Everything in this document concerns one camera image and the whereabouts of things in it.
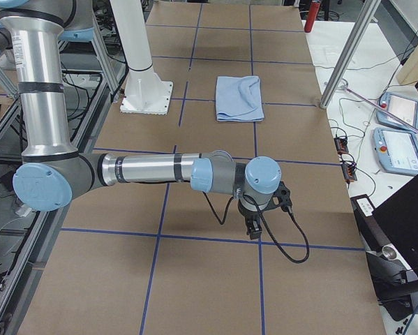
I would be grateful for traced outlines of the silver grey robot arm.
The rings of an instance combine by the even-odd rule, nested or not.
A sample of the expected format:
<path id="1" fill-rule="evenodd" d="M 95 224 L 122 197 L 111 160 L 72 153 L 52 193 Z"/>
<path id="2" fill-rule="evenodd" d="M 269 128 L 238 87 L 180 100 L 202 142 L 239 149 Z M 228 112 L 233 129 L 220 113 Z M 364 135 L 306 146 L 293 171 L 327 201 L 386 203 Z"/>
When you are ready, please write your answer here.
<path id="1" fill-rule="evenodd" d="M 262 126 L 255 122 L 218 121 L 216 80 L 257 72 L 259 31 L 254 7 L 227 4 L 159 3 L 147 31 L 154 61 L 175 89 L 165 115 L 123 113 L 114 105 L 96 141 L 97 153 L 114 156 L 210 152 L 222 149 L 246 163 L 260 154 Z M 70 205 L 58 232 L 101 230 L 153 235 L 245 239 L 246 228 L 235 205 L 219 225 L 227 195 L 209 200 L 186 183 L 117 184 L 92 191 Z"/>

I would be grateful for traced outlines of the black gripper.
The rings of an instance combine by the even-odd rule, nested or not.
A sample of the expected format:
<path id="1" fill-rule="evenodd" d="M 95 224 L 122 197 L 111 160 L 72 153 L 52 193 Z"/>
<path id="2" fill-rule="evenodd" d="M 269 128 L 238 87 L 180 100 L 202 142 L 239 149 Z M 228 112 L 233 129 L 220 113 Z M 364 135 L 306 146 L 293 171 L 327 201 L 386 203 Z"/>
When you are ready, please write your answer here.
<path id="1" fill-rule="evenodd" d="M 244 217 L 246 223 L 246 234 L 250 240 L 259 239 L 262 235 L 262 227 L 260 215 L 256 209 L 250 210 L 246 208 L 242 202 L 238 202 L 239 213 Z"/>

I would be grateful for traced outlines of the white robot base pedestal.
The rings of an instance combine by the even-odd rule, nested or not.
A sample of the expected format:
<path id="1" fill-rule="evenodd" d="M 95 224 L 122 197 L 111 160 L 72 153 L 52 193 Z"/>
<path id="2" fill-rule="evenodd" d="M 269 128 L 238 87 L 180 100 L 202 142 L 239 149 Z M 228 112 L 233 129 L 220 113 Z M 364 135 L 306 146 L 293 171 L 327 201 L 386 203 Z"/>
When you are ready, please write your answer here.
<path id="1" fill-rule="evenodd" d="M 110 4 L 128 66 L 121 111 L 167 114 L 173 83 L 162 81 L 154 70 L 141 2 L 113 0 Z"/>

